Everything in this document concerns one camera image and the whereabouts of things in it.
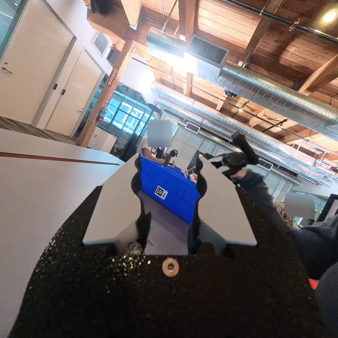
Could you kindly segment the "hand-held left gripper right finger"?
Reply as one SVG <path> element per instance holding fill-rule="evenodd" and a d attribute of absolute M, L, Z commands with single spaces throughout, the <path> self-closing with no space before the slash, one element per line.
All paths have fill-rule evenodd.
<path fill-rule="evenodd" d="M 200 198 L 188 231 L 188 254 L 197 254 L 203 244 L 210 244 L 218 256 L 229 255 L 231 245 L 256 247 L 235 184 L 203 155 L 197 157 L 195 169 Z"/>

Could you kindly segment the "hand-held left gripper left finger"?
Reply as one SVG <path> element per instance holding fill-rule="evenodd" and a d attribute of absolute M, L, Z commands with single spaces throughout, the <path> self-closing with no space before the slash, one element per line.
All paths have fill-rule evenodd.
<path fill-rule="evenodd" d="M 83 245 L 109 244 L 116 254 L 124 253 L 131 243 L 145 249 L 151 213 L 145 213 L 138 196 L 142 187 L 141 171 L 141 155 L 135 154 L 104 182 Z"/>

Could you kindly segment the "blue bin with tag sticker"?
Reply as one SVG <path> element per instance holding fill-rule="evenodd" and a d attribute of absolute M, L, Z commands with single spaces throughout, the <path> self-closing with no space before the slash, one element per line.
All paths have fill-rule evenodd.
<path fill-rule="evenodd" d="M 196 183 L 178 169 L 141 157 L 142 191 L 191 224 L 200 198 Z"/>

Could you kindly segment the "black office chair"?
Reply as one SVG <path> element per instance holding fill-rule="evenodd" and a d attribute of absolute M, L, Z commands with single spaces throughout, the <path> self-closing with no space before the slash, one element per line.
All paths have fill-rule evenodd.
<path fill-rule="evenodd" d="M 127 162 L 133 155 L 137 152 L 137 143 L 138 135 L 133 133 L 125 144 L 124 149 L 122 150 L 119 159 L 123 162 Z"/>

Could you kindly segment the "white door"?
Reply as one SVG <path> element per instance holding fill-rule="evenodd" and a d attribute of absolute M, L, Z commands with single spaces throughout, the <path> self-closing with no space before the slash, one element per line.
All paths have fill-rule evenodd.
<path fill-rule="evenodd" d="M 45 129 L 71 136 L 101 74 L 100 66 L 89 52 L 83 49 Z"/>
<path fill-rule="evenodd" d="M 1 60 L 1 117 L 38 126 L 76 37 L 47 1 L 28 1 Z"/>

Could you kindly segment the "black ceiling pipe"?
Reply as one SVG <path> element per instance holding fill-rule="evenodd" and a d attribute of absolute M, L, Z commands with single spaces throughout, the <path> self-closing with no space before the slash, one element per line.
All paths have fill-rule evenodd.
<path fill-rule="evenodd" d="M 236 7 L 239 7 L 241 9 L 244 9 L 244 10 L 247 10 L 247 11 L 250 11 L 256 15 L 259 15 L 259 16 L 263 16 L 269 20 L 272 20 L 272 21 L 276 21 L 286 27 L 289 27 L 289 31 L 293 31 L 293 30 L 297 30 L 297 31 L 300 31 L 302 33 L 305 33 L 305 34 L 308 34 L 308 35 L 311 35 L 311 36 L 314 36 L 314 37 L 317 37 L 325 42 L 328 42 L 328 43 L 331 43 L 331 44 L 334 44 L 334 45 L 337 45 L 338 44 L 338 38 L 337 37 L 334 37 L 334 36 L 331 36 L 327 33 L 324 33 L 318 29 L 314 29 L 314 28 L 311 28 L 311 27 L 307 27 L 307 26 L 303 26 L 303 25 L 300 25 L 299 22 L 296 20 L 296 21 L 288 21 L 282 17 L 279 17 L 275 14 L 272 14 L 271 12 L 268 12 L 268 11 L 265 11 L 264 9 L 259 9 L 255 6 L 251 6 L 251 5 L 248 5 L 244 2 L 240 2 L 240 1 L 237 1 L 237 0 L 222 0 L 222 2 L 226 2 L 228 4 L 231 4 L 231 5 L 234 5 Z"/>

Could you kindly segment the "round ceiling light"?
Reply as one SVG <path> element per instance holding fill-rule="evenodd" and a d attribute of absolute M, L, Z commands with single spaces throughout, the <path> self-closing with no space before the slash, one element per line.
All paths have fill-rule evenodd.
<path fill-rule="evenodd" d="M 335 19 L 338 18 L 338 10 L 337 9 L 332 9 L 332 10 L 329 10 L 327 11 L 322 19 L 321 19 L 321 22 L 323 24 L 329 24 L 329 23 L 332 23 L 334 22 Z"/>

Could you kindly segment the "large silver air duct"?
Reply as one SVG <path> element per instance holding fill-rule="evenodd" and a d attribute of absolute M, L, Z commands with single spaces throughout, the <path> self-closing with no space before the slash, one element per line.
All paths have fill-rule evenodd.
<path fill-rule="evenodd" d="M 202 70 L 182 40 L 150 27 L 146 38 L 151 55 L 218 87 L 241 96 L 298 124 L 337 141 L 338 111 L 251 70 L 226 62 L 219 72 Z"/>

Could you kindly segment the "wooden post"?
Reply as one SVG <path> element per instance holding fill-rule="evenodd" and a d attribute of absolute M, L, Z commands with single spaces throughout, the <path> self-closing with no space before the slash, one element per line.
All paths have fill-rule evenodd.
<path fill-rule="evenodd" d="M 106 110 L 112 96 L 120 83 L 121 77 L 124 74 L 131 58 L 133 57 L 137 49 L 137 43 L 133 40 L 126 40 L 125 44 L 118 56 L 112 71 L 108 77 L 107 82 L 105 83 L 96 103 L 92 109 L 91 114 L 89 115 L 86 124 L 76 142 L 77 146 L 87 147 L 89 142 L 95 132 L 98 124 L 103 121 L 101 116 Z"/>

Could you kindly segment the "black wall speaker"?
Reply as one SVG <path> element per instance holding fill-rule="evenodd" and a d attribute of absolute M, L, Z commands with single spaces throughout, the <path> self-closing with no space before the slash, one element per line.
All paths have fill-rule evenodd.
<path fill-rule="evenodd" d="M 111 67 L 114 67 L 119 56 L 120 56 L 120 51 L 117 50 L 116 48 L 111 48 L 106 57 L 106 60 L 108 61 Z"/>

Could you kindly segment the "wall vent grille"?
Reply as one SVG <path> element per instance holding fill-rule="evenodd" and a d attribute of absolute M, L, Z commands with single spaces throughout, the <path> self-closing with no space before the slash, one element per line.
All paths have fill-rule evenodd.
<path fill-rule="evenodd" d="M 107 49 L 111 46 L 110 39 L 104 33 L 97 30 L 93 34 L 90 43 L 100 57 L 104 57 Z"/>

